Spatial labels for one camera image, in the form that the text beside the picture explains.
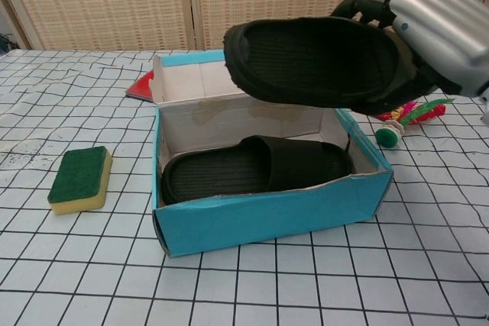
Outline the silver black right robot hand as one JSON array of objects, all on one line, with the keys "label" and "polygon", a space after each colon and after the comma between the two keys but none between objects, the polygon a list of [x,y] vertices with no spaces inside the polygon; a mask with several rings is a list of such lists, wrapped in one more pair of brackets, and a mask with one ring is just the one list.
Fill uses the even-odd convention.
[{"label": "silver black right robot hand", "polygon": [[391,27],[449,83],[450,94],[488,100],[488,6],[479,0],[344,0],[334,17]]}]

